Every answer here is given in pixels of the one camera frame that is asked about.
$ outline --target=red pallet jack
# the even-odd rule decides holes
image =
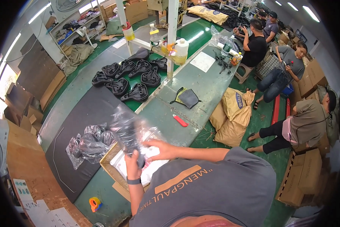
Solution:
[[[272,113],[272,122],[271,125],[276,123],[279,120],[279,112],[280,112],[280,95],[277,95],[275,98],[275,102],[273,103],[273,113]],[[290,99],[286,100],[286,118],[291,115],[291,104]]]

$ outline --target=yellow sack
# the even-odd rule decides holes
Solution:
[[[218,131],[226,121],[228,121],[227,115],[224,113],[223,103],[220,101],[213,111],[212,115],[209,117],[210,123]]]
[[[218,25],[222,25],[222,23],[224,23],[228,18],[228,15],[226,14],[223,14],[221,12],[218,12],[212,9],[208,9],[200,5],[196,5],[196,6],[188,8],[188,12],[198,15],[208,21],[212,21]]]
[[[228,97],[228,99],[234,99],[236,93],[237,92],[235,92],[232,97]],[[232,120],[227,120],[224,123],[224,125],[215,134],[214,141],[231,147],[238,147],[240,145],[249,124],[249,120],[251,119],[251,104],[254,100],[254,96],[255,94],[250,91],[245,94],[242,93],[241,98],[245,106],[243,106],[239,111],[236,111],[236,114],[232,116]]]

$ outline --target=plastic stool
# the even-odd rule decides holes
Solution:
[[[243,67],[245,69],[245,74],[241,76],[239,73],[236,72],[235,75],[239,79],[239,84],[243,84],[245,80],[248,78],[249,73],[253,70],[254,67],[250,68],[243,63],[241,63],[239,67]]]

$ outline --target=black cap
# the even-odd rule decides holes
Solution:
[[[336,94],[332,90],[327,90],[329,95],[329,112],[334,111],[336,107]]]
[[[273,18],[275,18],[275,19],[277,19],[277,13],[274,12],[274,11],[270,11],[270,12],[268,13],[268,15],[271,16],[271,17],[273,17]]]

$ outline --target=orange tape dispenser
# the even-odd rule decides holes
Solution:
[[[97,197],[90,198],[89,204],[92,207],[93,212],[97,211],[103,205]]]

